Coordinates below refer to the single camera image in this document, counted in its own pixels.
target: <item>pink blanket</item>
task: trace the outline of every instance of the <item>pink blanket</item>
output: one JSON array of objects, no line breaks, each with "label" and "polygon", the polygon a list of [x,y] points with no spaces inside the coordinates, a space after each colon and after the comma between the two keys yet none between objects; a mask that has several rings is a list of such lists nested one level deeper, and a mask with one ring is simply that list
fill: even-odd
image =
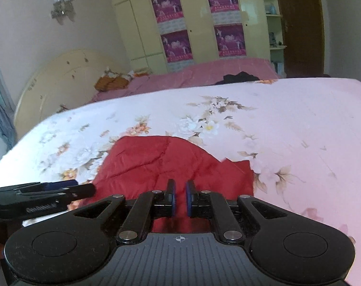
[{"label": "pink blanket", "polygon": [[260,80],[278,79],[278,75],[266,59],[217,60],[189,66],[176,73],[135,78],[127,89],[98,92],[90,103],[159,90],[209,86],[223,80],[224,75],[235,75],[242,71],[252,74]]}]

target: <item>brown pillow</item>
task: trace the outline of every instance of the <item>brown pillow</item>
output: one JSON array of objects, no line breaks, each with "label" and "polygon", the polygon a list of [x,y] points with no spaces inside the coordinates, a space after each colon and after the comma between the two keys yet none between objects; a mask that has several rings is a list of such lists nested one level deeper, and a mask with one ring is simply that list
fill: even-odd
[{"label": "brown pillow", "polygon": [[110,91],[116,89],[125,89],[129,85],[129,81],[121,76],[109,77],[104,75],[100,77],[94,88],[98,91]]}]

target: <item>folded red fabric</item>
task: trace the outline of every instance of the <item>folded red fabric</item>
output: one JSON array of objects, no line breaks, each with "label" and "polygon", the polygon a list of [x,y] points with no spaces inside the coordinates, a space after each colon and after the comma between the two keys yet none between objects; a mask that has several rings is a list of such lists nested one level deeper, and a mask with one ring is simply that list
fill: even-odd
[{"label": "folded red fabric", "polygon": [[189,141],[171,136],[121,138],[106,157],[93,183],[97,192],[83,205],[112,194],[134,199],[139,194],[165,190],[169,179],[175,180],[175,218],[154,222],[153,232],[191,233],[208,231],[206,220],[187,217],[186,182],[194,180],[197,190],[212,190],[226,199],[253,195],[253,171],[249,161],[220,162]]}]

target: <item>beige headboard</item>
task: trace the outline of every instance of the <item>beige headboard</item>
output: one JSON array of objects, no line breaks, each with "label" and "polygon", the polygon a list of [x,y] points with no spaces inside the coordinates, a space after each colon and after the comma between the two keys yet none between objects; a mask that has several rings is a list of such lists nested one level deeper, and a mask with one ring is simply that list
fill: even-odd
[{"label": "beige headboard", "polygon": [[19,140],[63,104],[74,109],[89,102],[94,84],[109,67],[125,72],[111,58],[81,49],[62,54],[37,71],[28,81],[16,108],[14,125]]}]

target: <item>brown door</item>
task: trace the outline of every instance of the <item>brown door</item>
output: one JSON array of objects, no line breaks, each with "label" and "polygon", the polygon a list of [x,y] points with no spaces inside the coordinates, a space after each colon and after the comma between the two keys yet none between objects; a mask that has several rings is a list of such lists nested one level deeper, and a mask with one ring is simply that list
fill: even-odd
[{"label": "brown door", "polygon": [[288,77],[318,77],[324,72],[321,0],[278,0],[284,24]]}]

